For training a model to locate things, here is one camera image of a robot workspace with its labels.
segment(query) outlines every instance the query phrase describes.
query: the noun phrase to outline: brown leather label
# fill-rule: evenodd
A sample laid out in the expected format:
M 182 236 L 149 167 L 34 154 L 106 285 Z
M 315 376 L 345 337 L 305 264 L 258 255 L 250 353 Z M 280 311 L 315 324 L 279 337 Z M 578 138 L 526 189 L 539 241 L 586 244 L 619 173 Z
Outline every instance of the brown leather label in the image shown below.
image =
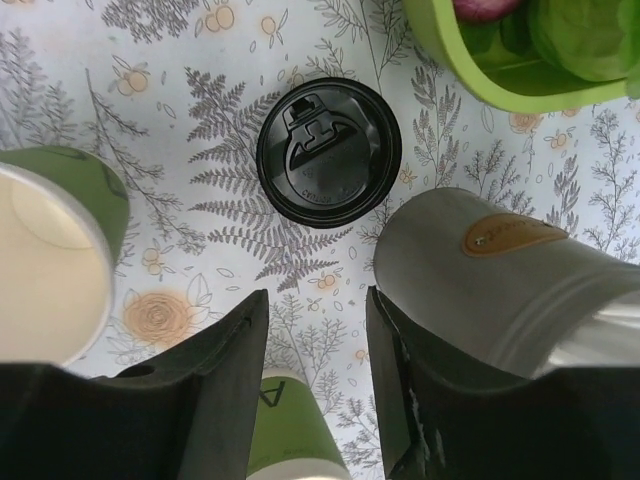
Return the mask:
M 462 250 L 471 257 L 486 257 L 568 237 L 561 228 L 535 218 L 498 213 L 484 217 L 469 229 Z

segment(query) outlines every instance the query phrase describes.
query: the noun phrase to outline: patterned tablecloth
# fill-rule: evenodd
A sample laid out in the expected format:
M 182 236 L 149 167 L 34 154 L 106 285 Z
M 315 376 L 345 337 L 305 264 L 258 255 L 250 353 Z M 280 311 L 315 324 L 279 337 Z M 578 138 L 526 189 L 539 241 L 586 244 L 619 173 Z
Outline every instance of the patterned tablecloth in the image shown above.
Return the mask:
M 397 0 L 1 0 L 0 32 L 0 148 L 86 149 L 131 192 L 117 303 L 73 369 L 113 375 L 268 288 L 266 364 L 308 381 L 356 478 L 382 478 L 364 298 L 402 202 L 460 186 L 637 261 L 640 105 L 483 105 L 414 45 Z M 405 154 L 375 212 L 313 231 L 274 213 L 254 150 L 277 99 L 326 75 L 382 93 Z

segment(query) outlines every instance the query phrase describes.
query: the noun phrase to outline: gray cylinder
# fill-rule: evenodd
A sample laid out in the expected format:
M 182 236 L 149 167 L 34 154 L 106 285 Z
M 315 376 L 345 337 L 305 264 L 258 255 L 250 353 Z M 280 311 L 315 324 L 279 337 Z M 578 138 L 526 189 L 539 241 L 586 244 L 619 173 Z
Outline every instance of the gray cylinder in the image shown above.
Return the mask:
M 471 192 L 431 190 L 400 207 L 374 272 L 413 321 L 516 375 L 640 364 L 640 268 Z

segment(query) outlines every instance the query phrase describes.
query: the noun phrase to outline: green bowl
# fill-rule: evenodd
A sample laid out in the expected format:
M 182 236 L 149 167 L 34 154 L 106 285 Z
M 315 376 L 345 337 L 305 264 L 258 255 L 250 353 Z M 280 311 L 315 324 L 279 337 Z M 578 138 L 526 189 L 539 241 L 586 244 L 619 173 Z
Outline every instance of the green bowl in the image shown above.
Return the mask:
M 416 40 L 452 70 L 478 99 L 502 110 L 543 113 L 625 96 L 625 81 L 593 83 L 559 70 L 534 51 L 515 55 L 500 40 L 471 55 L 464 44 L 452 0 L 403 0 Z

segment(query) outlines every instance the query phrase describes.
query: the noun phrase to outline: purple onion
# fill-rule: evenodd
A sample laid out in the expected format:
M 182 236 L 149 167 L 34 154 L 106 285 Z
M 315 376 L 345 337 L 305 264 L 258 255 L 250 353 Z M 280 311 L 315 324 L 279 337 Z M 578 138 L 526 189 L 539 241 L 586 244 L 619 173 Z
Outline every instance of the purple onion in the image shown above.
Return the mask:
M 453 0 L 458 20 L 466 23 L 489 23 L 506 17 L 524 0 Z

